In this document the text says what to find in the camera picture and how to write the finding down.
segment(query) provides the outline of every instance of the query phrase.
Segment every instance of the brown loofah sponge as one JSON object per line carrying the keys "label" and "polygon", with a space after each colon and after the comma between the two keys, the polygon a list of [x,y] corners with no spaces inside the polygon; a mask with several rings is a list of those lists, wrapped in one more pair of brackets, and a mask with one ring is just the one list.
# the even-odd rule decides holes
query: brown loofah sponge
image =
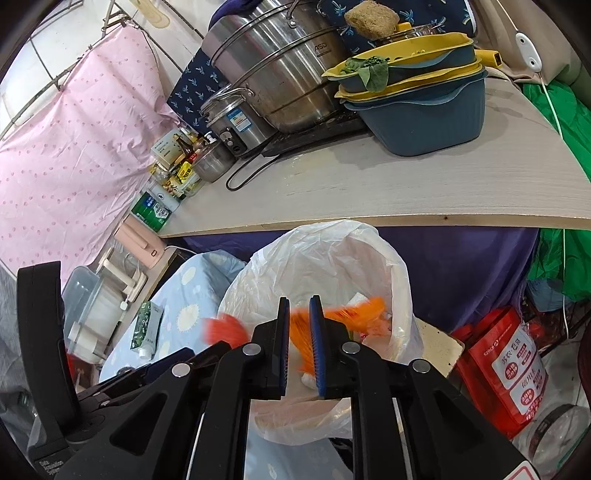
{"label": "brown loofah sponge", "polygon": [[366,0],[345,13],[345,21],[359,35],[368,40],[378,40],[396,33],[400,17],[385,5]]}

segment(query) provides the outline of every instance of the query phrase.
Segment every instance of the white wall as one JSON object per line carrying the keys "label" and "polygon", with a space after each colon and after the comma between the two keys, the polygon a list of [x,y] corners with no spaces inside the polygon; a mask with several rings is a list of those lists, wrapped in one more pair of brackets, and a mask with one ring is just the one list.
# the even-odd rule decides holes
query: white wall
{"label": "white wall", "polygon": [[[222,0],[168,2],[202,34],[207,32],[211,16],[223,3]],[[187,66],[201,45],[201,39],[175,13],[160,0],[153,0],[158,9],[170,18],[167,28],[158,29],[150,25],[129,0],[117,0],[117,3],[154,37],[182,69]],[[88,45],[100,39],[100,29],[108,5],[109,0],[85,0],[82,6],[69,11],[33,34],[33,43],[52,76],[73,64],[87,50]],[[158,57],[164,93],[169,94],[181,72],[156,46],[152,47]],[[4,130],[10,118],[49,81],[50,77],[37,58],[33,46],[27,43],[0,83],[0,131]],[[17,121],[17,125],[23,124],[39,111],[56,92],[55,87],[50,88]]]}

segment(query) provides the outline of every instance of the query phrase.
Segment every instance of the trash bag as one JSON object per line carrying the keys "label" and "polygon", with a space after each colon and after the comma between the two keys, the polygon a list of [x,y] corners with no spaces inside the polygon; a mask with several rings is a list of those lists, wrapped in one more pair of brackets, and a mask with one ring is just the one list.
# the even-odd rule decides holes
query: trash bag
{"label": "trash bag", "polygon": [[[280,297],[307,307],[319,295],[323,307],[346,305],[356,294],[382,297],[392,315],[391,336],[368,336],[365,345],[383,358],[409,363],[423,353],[413,317],[407,268],[378,231],[353,220],[304,225],[256,252],[228,288],[219,307],[251,335],[277,318]],[[300,372],[301,356],[290,344],[286,396],[253,401],[251,428],[264,439],[303,445],[326,437],[352,438],[350,400],[317,400]]]}

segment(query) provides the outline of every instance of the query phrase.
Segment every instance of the purple tablecloth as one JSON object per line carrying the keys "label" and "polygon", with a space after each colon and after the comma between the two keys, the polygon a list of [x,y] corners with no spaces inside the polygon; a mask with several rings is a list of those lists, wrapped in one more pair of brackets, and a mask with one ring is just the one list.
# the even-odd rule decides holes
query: purple tablecloth
{"label": "purple tablecloth", "polygon": [[[499,306],[518,311],[538,237],[536,228],[463,226],[378,228],[410,277],[415,316],[451,332]],[[185,237],[196,252],[222,249],[248,261],[285,231]]]}

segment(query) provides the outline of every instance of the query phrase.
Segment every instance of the pink curtain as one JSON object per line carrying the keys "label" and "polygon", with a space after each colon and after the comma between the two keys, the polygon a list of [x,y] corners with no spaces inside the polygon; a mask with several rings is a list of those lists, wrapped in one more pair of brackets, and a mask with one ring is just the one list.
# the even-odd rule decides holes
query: pink curtain
{"label": "pink curtain", "polygon": [[142,32],[122,27],[87,52],[51,103],[0,144],[0,257],[8,267],[61,260],[65,282],[90,264],[175,119]]}

